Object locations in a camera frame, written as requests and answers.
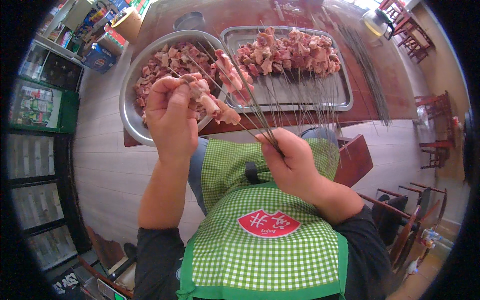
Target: small metal bowl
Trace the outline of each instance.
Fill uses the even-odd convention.
[[[163,36],[148,45],[132,62],[123,79],[122,87],[120,90],[120,117],[123,122],[123,126],[128,133],[139,143],[147,146],[155,147],[155,143],[152,140],[150,132],[144,126],[142,122],[142,108],[137,104],[136,92],[133,86],[137,82],[138,78],[142,76],[142,67],[148,63],[148,60],[153,57],[155,53],[160,51],[165,44],[171,47],[174,44],[181,42],[190,42],[197,45],[199,42],[205,49],[208,50],[212,57],[215,57],[214,50],[208,45],[209,41],[215,49],[223,49],[221,42],[214,36],[197,31],[197,30],[183,30],[170,33]],[[216,82],[222,87],[223,83],[217,78]],[[219,101],[225,101],[225,94],[220,93],[218,88],[212,91]],[[198,122],[198,131],[203,129],[210,121],[211,117],[204,117]]]
[[[205,19],[201,12],[188,12],[175,21],[173,30],[203,30],[204,26]]]

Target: forearm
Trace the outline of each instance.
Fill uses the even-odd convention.
[[[189,161],[157,161],[138,211],[138,226],[164,229],[178,226],[185,205]]]
[[[311,197],[304,199],[313,204],[320,215],[331,225],[336,225],[358,214],[364,202],[351,188],[320,176]]]

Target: jeans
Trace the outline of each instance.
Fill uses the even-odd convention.
[[[338,147],[338,141],[334,132],[325,128],[310,128],[302,132],[300,136],[302,139],[318,138],[320,136],[321,138],[334,143]],[[207,210],[205,209],[204,197],[202,195],[201,177],[207,144],[207,139],[201,137],[198,138],[198,147],[190,159],[190,169],[188,173],[188,183],[190,184],[193,194],[197,198],[198,206],[200,206],[205,216],[207,215]]]

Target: black shirt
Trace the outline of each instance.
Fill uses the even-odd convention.
[[[392,271],[388,252],[373,224],[372,211],[364,206],[361,212],[333,228],[348,241],[346,299],[385,299]],[[177,299],[184,251],[178,228],[138,229],[133,298]],[[322,299],[337,300],[338,295]]]

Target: beverage cooler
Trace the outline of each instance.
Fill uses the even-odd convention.
[[[25,76],[12,94],[9,184],[24,239],[43,271],[91,249],[72,170],[78,102],[74,91]]]

